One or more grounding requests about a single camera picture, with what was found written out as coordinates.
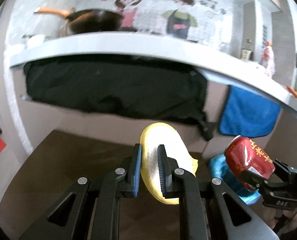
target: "person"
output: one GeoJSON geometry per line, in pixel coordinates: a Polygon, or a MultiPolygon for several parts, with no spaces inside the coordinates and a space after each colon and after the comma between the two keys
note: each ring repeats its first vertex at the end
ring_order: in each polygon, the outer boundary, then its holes
{"type": "Polygon", "coordinates": [[[262,56],[262,66],[266,68],[265,74],[272,77],[275,73],[275,60],[272,50],[272,43],[267,41],[265,43],[265,49],[262,56]]]}
{"type": "Polygon", "coordinates": [[[136,32],[137,28],[133,27],[134,16],[137,12],[136,5],[142,0],[116,0],[117,11],[124,17],[120,31],[136,32]]]}
{"type": "Polygon", "coordinates": [[[166,33],[180,39],[187,39],[190,27],[197,27],[196,19],[187,11],[195,4],[194,0],[174,0],[176,10],[168,10],[161,16],[167,19],[166,33]]]}

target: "orange pan handle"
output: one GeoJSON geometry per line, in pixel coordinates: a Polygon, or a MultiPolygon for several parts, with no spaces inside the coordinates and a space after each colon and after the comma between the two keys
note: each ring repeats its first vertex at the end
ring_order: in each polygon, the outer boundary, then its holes
{"type": "Polygon", "coordinates": [[[293,88],[290,86],[286,86],[286,88],[295,98],[297,98],[297,92],[293,88]]]}
{"type": "Polygon", "coordinates": [[[50,7],[38,7],[34,11],[36,14],[54,14],[66,19],[70,15],[70,11],[55,9],[50,7]]]}

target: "cartoon woman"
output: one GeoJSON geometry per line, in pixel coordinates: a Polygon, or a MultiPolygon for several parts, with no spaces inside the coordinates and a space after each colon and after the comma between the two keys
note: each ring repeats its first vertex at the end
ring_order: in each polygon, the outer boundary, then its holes
{"type": "Polygon", "coordinates": [[[134,16],[137,12],[138,5],[142,0],[116,0],[115,5],[117,11],[124,16],[120,31],[137,32],[137,29],[133,27],[134,16]]]}
{"type": "Polygon", "coordinates": [[[161,16],[167,19],[166,33],[180,39],[187,39],[190,27],[197,27],[196,19],[187,11],[195,4],[194,0],[174,0],[176,10],[168,10],[161,16]]]}

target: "blue towel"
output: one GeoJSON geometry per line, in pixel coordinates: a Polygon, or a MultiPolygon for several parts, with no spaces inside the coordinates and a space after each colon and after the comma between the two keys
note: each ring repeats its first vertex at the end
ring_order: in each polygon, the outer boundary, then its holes
{"type": "Polygon", "coordinates": [[[223,135],[262,137],[270,134],[280,106],[262,96],[231,86],[219,125],[223,135]]]}

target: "cartoon man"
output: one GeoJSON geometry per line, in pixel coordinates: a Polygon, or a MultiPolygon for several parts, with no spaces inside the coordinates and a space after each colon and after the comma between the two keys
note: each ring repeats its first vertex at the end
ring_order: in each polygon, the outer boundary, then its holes
{"type": "Polygon", "coordinates": [[[190,27],[197,27],[196,19],[187,11],[195,4],[194,0],[174,0],[176,10],[168,10],[161,16],[167,19],[166,33],[175,38],[187,39],[190,27]]]}

